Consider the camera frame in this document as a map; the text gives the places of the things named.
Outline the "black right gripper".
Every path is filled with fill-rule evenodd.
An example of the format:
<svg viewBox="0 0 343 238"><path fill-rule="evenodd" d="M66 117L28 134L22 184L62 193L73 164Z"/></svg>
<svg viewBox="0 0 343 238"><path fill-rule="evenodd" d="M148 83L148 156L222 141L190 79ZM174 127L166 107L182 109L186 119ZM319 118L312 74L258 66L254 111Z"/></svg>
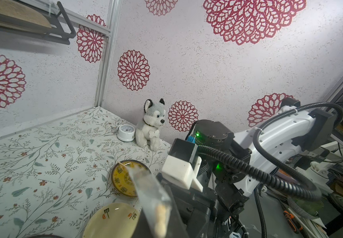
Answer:
<svg viewBox="0 0 343 238"><path fill-rule="evenodd" d="M156 176L161 185L169 185L189 238L247 238L249 233L240 222L249 197L234 185L219 183L214 190L209 187L202 192L185 190Z"/></svg>

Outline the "disposable chopsticks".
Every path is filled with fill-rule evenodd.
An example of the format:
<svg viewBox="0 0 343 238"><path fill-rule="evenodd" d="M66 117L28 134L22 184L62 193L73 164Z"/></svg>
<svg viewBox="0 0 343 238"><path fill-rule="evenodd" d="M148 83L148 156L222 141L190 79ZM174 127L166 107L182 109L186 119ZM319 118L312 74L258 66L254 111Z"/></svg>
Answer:
<svg viewBox="0 0 343 238"><path fill-rule="evenodd" d="M170 196L148 170L119 165L129 173L153 237L165 238L172 210Z"/></svg>

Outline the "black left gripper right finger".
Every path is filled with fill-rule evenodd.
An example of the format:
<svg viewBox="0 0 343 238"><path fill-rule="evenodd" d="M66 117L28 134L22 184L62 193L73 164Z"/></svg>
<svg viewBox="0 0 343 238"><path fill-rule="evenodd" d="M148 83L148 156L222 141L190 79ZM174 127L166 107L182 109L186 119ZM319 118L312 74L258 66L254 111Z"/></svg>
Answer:
<svg viewBox="0 0 343 238"><path fill-rule="evenodd" d="M164 185L163 188L171 199L171 212L167 227L166 238L189 238L184 223L182 222L182 219L180 217L178 207L173 197L170 186Z"/></svg>

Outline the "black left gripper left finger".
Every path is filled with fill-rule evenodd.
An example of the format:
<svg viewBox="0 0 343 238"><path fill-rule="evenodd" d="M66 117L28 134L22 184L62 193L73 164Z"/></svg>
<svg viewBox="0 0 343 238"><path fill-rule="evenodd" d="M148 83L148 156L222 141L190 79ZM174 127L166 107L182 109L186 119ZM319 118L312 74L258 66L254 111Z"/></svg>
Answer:
<svg viewBox="0 0 343 238"><path fill-rule="evenodd" d="M141 210L137 226L132 234L131 238L153 238L153 234L148 225L145 213Z"/></svg>

